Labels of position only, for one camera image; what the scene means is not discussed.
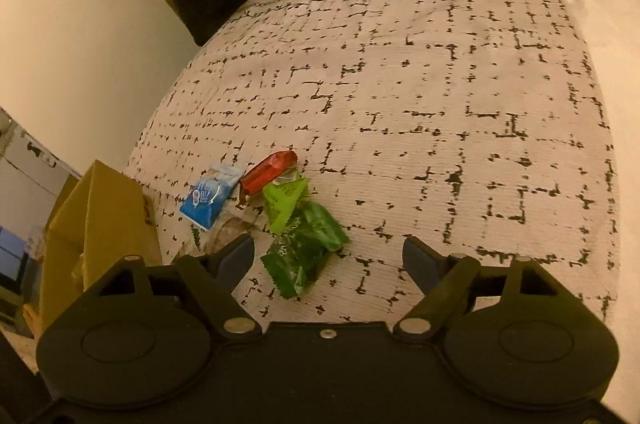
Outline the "dark green snack packet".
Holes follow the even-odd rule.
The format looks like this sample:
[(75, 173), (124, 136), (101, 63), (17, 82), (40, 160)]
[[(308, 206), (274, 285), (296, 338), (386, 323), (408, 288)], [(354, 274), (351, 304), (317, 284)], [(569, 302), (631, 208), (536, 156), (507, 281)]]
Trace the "dark green snack packet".
[(343, 227), (321, 204), (296, 207), (260, 261), (277, 291), (292, 299), (317, 281), (332, 253), (349, 244)]

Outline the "light green snack packet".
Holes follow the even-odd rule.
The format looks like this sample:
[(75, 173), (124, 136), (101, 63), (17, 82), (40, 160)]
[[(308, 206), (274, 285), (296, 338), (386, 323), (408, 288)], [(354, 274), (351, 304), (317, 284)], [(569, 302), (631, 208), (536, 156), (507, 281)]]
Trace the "light green snack packet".
[(294, 211), (308, 200), (308, 179), (292, 167), (262, 189), (270, 233), (280, 235)]

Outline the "clear plastic snack wrapper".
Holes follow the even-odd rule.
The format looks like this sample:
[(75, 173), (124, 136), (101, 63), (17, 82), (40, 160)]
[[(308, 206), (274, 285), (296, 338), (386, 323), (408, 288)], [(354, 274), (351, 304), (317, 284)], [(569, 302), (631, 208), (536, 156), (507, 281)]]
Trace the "clear plastic snack wrapper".
[(193, 256), (210, 255), (220, 251), (235, 238), (251, 235), (256, 230), (256, 216), (222, 212), (212, 228), (205, 229), (195, 223), (190, 224), (191, 243), (186, 253)]

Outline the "blue snack packet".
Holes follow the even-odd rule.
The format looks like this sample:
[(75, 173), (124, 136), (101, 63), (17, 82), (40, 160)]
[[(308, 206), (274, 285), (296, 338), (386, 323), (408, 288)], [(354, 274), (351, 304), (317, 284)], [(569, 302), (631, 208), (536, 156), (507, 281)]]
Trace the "blue snack packet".
[(235, 166), (211, 166), (191, 188), (180, 213), (201, 229), (210, 230), (244, 172)]

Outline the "red candy bar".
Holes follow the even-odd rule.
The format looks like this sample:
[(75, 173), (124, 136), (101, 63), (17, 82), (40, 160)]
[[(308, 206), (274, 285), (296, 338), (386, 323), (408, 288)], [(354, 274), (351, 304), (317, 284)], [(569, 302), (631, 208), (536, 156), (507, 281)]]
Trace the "red candy bar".
[(293, 150), (281, 150), (268, 155), (241, 177), (239, 203), (247, 203), (249, 197), (257, 195), (270, 181), (291, 169), (297, 160)]

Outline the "brown cardboard box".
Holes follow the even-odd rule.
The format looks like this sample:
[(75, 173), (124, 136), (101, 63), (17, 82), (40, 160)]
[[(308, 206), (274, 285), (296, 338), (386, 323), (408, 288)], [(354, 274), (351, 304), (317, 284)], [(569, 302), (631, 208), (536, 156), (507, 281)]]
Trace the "brown cardboard box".
[(60, 193), (44, 231), (41, 328), (127, 255), (162, 262), (152, 202), (132, 178), (96, 161)]

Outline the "white patterned bed cover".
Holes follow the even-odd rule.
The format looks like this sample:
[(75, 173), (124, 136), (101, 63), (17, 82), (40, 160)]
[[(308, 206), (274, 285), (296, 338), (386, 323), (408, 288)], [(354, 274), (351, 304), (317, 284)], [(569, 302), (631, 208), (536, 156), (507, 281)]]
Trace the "white patterned bed cover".
[(189, 62), (126, 166), (170, 262), (178, 207), (216, 163), (295, 151), (346, 250), (285, 300), (262, 266), (236, 288), (260, 322), (394, 322), (420, 299), (416, 236), (485, 265), (529, 256), (620, 343), (604, 401), (639, 418), (636, 0), (249, 0)]

